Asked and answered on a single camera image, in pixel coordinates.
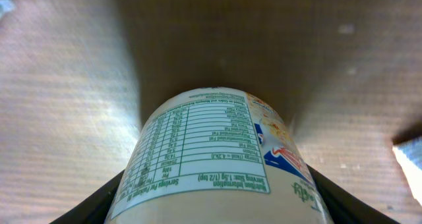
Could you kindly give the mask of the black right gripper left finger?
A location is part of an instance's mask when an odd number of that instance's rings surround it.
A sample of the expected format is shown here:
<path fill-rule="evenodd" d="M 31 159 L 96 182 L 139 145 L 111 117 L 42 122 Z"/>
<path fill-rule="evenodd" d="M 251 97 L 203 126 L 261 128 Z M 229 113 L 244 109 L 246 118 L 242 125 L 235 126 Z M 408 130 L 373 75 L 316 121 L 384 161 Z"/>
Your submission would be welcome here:
<path fill-rule="evenodd" d="M 51 224 L 103 224 L 124 171 L 122 170 L 80 204 L 52 221 Z"/>

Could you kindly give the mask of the white green box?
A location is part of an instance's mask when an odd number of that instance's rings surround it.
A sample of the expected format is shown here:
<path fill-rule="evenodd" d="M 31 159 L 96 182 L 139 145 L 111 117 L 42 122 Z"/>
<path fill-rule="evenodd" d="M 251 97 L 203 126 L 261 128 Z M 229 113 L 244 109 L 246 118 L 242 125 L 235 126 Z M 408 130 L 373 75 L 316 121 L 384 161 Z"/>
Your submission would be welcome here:
<path fill-rule="evenodd" d="M 421 137 L 393 145 L 392 151 L 402 167 L 413 197 L 421 204 Z"/>

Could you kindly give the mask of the green lid jar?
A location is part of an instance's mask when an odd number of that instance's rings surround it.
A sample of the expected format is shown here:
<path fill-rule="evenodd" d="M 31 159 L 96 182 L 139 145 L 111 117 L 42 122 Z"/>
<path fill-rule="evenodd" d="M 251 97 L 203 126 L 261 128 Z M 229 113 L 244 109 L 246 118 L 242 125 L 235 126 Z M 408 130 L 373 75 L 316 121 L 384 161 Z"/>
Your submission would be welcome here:
<path fill-rule="evenodd" d="M 146 121 L 107 223 L 331 223 L 282 118 L 231 88 L 190 90 Z"/>

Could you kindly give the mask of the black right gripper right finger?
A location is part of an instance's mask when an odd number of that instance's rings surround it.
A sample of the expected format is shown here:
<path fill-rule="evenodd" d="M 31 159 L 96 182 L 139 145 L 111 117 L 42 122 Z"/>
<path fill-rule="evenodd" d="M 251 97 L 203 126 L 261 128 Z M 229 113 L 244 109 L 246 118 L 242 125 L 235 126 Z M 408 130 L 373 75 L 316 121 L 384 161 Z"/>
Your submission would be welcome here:
<path fill-rule="evenodd" d="M 307 167 L 335 223 L 398 224 L 397 221 L 351 195 L 313 167 L 309 165 Z"/>

